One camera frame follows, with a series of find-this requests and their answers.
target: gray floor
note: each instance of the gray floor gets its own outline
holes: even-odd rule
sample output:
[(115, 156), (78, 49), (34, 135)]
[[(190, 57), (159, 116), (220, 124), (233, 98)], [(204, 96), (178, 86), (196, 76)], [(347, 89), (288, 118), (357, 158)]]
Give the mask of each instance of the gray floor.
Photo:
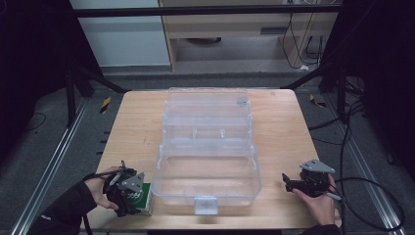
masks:
[[(227, 86), (227, 87), (279, 87), (302, 77), (307, 71), (289, 67), (285, 55), (275, 37), (265, 38), (222, 38), (217, 44), (195, 45), (186, 40), (180, 42), (178, 63), (175, 71), (148, 71), (140, 76), (109, 75), (108, 79), (125, 88), (165, 89), (170, 86)], [(309, 101), (313, 93), (317, 99), (330, 103), (333, 94), (320, 95), (315, 85), (318, 79), (308, 82), (297, 90), (297, 96), (308, 126), (334, 118), (330, 107), (320, 108)], [(96, 92), (87, 99), (85, 114), (79, 128), (65, 152), (64, 158), (51, 181), (50, 188), (39, 205), (36, 213), (44, 210), (53, 200), (84, 175), (93, 172), (104, 151), (103, 140), (108, 138), (122, 100), (122, 94), (116, 94), (98, 83), (93, 82)], [(107, 112), (99, 114), (104, 99), (112, 97)], [(77, 104), (84, 99), (77, 95)], [(356, 100), (348, 96), (352, 103)], [(47, 167), (51, 157), (66, 131), (66, 93), (59, 90), (40, 99), (36, 106), (39, 115), (35, 115), (20, 142), (14, 147), (11, 159), (0, 169), (0, 230), (8, 234), (29, 202), (37, 182)], [(387, 153), (376, 131), (364, 112), (351, 118), (353, 139), (358, 145), (359, 155), (379, 183), (386, 186), (405, 207), (406, 234), (415, 234), (415, 210), (412, 199), (415, 196), (415, 184), (400, 165), (388, 164)], [(310, 131), (314, 139), (319, 158), (339, 172), (339, 144), (343, 134), (341, 125), (334, 123), (327, 127)], [(345, 176), (358, 176), (360, 162), (349, 147), (345, 149)], [(363, 217), (383, 225), (378, 209), (362, 183), (346, 183), (347, 198), (353, 208)], [(377, 231), (364, 224), (350, 211), (346, 212), (347, 234), (388, 234)], [(284, 231), (284, 234), (298, 234), (296, 231)]]

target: green object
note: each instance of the green object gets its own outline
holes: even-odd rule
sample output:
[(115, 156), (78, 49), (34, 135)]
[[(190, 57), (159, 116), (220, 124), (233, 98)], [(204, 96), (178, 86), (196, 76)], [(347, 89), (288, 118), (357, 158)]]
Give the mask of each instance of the green object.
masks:
[(141, 193), (127, 195), (127, 203), (141, 211), (138, 214), (151, 215), (153, 197), (150, 192), (150, 185), (151, 183), (144, 183)]

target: table top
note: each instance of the table top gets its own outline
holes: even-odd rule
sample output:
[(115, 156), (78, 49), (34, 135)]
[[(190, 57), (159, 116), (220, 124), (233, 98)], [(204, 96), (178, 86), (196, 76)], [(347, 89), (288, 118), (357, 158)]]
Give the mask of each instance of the table top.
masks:
[[(296, 94), (292, 90), (248, 89), (254, 144), (262, 189), (249, 207), (219, 207), (219, 215), (194, 215), (193, 207), (167, 206), (155, 198), (153, 216), (116, 213), (97, 207), (88, 214), (93, 229), (293, 229), (315, 221), (305, 204), (286, 192), (282, 173), (300, 179), (300, 164), (317, 159)], [(125, 161), (151, 182), (162, 140), (166, 90), (124, 95), (97, 172)]]

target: sleeve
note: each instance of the sleeve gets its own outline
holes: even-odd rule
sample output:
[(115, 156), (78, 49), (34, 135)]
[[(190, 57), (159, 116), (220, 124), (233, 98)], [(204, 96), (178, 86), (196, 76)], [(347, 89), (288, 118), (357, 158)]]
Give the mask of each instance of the sleeve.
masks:
[(329, 225), (316, 225), (314, 227), (308, 228), (301, 235), (340, 235), (340, 230), (336, 224)]
[(81, 181), (69, 188), (38, 216), (27, 234), (79, 234), (82, 216), (96, 207), (91, 192)]

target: cabinet drawer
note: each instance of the cabinet drawer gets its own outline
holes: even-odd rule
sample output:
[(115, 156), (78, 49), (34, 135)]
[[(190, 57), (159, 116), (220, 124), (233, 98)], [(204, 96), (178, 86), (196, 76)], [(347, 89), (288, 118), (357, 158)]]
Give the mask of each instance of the cabinet drawer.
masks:
[[(162, 7), (279, 4), (282, 0), (161, 0)], [(290, 14), (167, 16), (163, 20), (169, 38), (258, 36), (264, 28), (286, 28)]]

